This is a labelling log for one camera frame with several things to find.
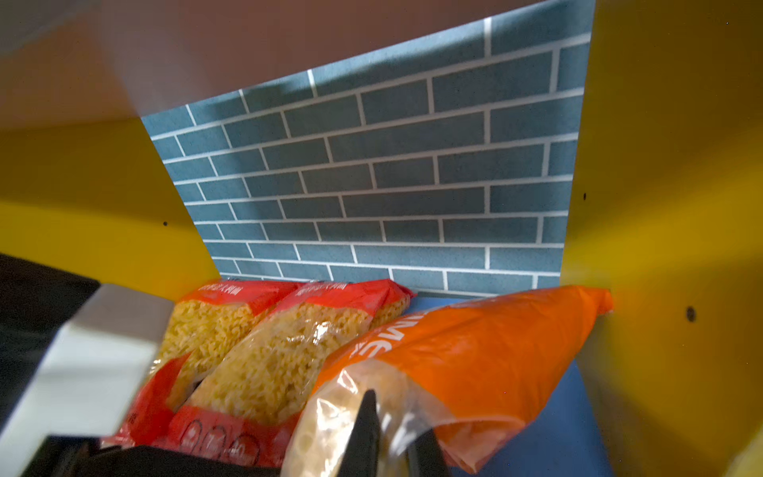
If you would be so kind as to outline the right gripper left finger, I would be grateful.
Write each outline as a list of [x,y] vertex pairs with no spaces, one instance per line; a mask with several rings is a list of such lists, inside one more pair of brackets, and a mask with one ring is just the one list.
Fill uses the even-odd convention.
[[365,392],[342,458],[338,477],[376,477],[381,443],[381,423],[374,390]]

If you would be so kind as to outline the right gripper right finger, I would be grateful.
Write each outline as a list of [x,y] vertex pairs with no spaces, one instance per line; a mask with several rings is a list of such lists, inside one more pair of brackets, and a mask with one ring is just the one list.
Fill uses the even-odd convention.
[[407,449],[410,477],[451,477],[433,429],[429,429]]

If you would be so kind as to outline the orange macaroni bag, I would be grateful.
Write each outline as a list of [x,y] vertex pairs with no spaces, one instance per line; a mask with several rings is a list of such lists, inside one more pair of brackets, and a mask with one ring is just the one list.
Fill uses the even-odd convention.
[[614,308],[602,288],[562,286],[403,316],[324,363],[286,450],[285,476],[336,476],[367,401],[378,441],[358,461],[407,474],[409,449],[432,433],[447,463],[476,472],[532,423]]

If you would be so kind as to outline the red fusilli bag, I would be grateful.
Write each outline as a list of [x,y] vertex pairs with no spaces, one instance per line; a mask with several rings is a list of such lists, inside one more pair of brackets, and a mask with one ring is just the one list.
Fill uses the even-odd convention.
[[101,444],[131,447],[161,439],[194,389],[298,288],[290,281],[218,280],[181,298],[144,385],[119,430]]
[[390,279],[303,284],[236,344],[155,446],[246,467],[280,467],[326,359],[393,321],[414,294]]

